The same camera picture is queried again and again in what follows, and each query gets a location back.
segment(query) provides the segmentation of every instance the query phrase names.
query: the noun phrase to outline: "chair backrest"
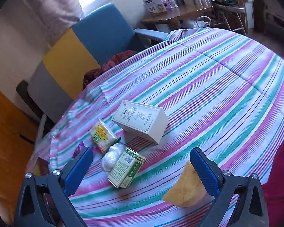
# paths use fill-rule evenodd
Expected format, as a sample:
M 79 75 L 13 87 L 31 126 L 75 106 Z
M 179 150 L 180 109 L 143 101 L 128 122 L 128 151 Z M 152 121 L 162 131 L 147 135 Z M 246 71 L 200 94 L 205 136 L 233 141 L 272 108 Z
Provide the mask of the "chair backrest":
M 43 57 L 27 92 L 55 123 L 81 92 L 86 72 L 144 46 L 115 5 L 104 5 L 69 29 Z
M 100 66 L 117 53 L 127 50 L 141 52 L 145 49 L 112 3 L 91 12 L 72 29 Z

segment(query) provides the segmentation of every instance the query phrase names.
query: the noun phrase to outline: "red cloth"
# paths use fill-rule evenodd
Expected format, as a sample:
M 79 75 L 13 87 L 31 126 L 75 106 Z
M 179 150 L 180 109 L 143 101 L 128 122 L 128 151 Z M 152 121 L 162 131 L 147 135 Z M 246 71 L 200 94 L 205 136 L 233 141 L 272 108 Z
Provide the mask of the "red cloth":
M 268 181 L 262 188 L 268 208 L 269 227 L 278 227 L 284 220 L 284 141 L 276 152 Z
M 83 78 L 83 89 L 85 89 L 87 85 L 91 83 L 91 81 L 98 78 L 104 72 L 107 72 L 109 69 L 127 60 L 128 58 L 132 57 L 135 54 L 137 54 L 137 51 L 134 50 L 128 50 L 122 53 L 118 53 L 113 57 L 111 57 L 106 63 L 104 63 L 101 68 L 93 69 L 87 72 Z

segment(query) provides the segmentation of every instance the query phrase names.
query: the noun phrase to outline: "green and white box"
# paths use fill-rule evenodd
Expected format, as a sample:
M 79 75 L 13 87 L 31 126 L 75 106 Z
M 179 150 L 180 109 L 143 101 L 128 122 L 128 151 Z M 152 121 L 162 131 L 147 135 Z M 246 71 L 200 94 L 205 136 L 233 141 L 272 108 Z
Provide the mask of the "green and white box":
M 126 188 L 143 165 L 145 157 L 126 148 L 108 175 L 108 180 L 117 188 Z

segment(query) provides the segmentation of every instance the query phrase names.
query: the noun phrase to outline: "table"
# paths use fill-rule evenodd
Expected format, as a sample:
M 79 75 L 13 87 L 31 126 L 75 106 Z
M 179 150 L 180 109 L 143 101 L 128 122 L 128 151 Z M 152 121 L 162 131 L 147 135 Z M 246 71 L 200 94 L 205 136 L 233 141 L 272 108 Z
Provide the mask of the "table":
M 195 15 L 201 15 L 203 13 L 210 12 L 212 9 L 213 7 L 196 10 L 195 7 L 180 6 L 173 8 L 166 13 L 161 13 L 158 15 L 149 14 L 147 17 L 141 20 L 141 23 L 150 30 L 154 29 L 153 27 L 151 27 L 151 25 L 153 24 L 168 24 L 171 30 L 177 30 L 180 29 L 177 23 L 179 20 L 186 19 Z
M 122 100 L 160 106 L 169 125 L 159 145 L 124 132 L 111 121 Z M 217 29 L 173 31 L 167 40 L 110 69 L 81 92 L 37 146 L 50 171 L 63 168 L 79 142 L 94 146 L 88 130 L 98 119 L 122 143 L 146 157 L 127 189 L 117 189 L 95 159 L 70 201 L 88 226 L 194 226 L 208 210 L 206 196 L 178 208 L 162 200 L 178 180 L 192 148 L 237 176 L 267 181 L 284 139 L 284 60 L 243 35 Z M 220 226 L 232 213 L 230 203 Z

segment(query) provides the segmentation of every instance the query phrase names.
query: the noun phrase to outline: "yellow sponge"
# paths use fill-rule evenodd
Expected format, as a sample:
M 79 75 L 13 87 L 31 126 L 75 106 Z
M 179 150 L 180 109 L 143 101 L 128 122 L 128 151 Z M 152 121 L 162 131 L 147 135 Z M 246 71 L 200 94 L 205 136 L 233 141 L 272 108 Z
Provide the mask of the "yellow sponge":
M 163 196 L 163 200 L 178 207 L 195 205 L 207 194 L 197 172 L 187 161 L 176 184 Z

